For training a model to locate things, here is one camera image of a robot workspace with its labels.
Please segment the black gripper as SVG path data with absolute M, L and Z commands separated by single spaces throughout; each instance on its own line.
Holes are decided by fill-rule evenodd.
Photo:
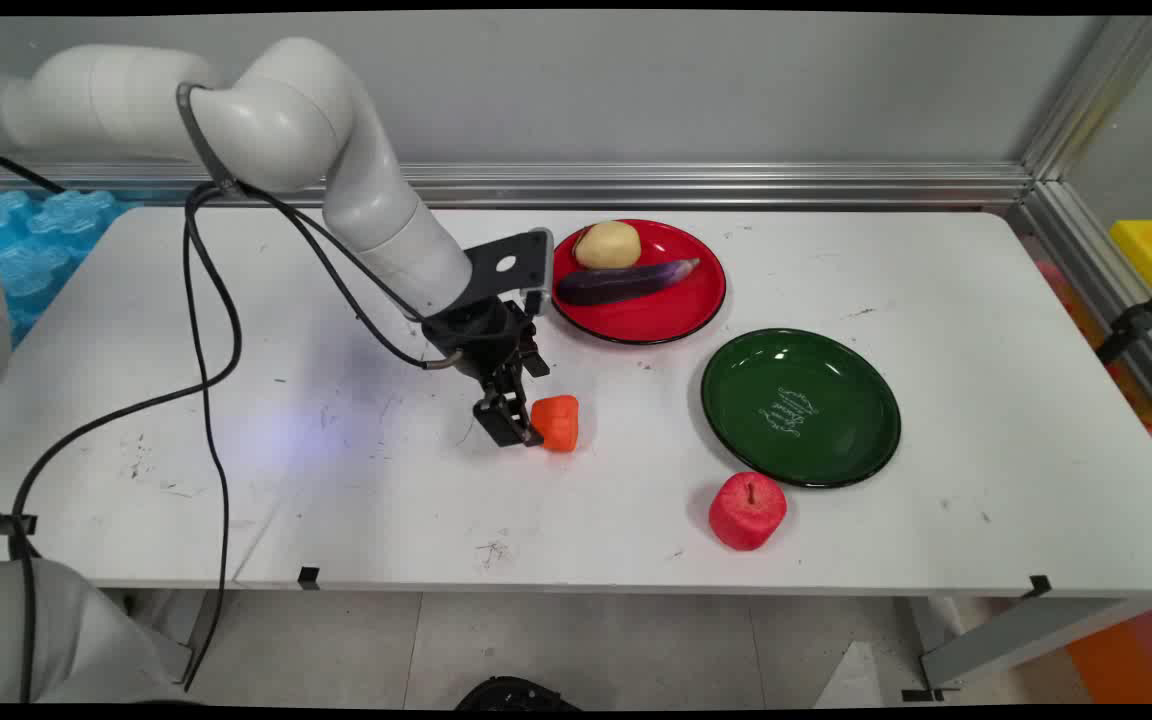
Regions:
M 422 324 L 431 344 L 450 356 L 453 367 L 480 382 L 484 396 L 473 406 L 473 418 L 498 447 L 536 447 L 544 435 L 526 410 L 521 376 L 550 376 L 536 342 L 536 314 L 511 300 L 483 300 L 435 314 Z

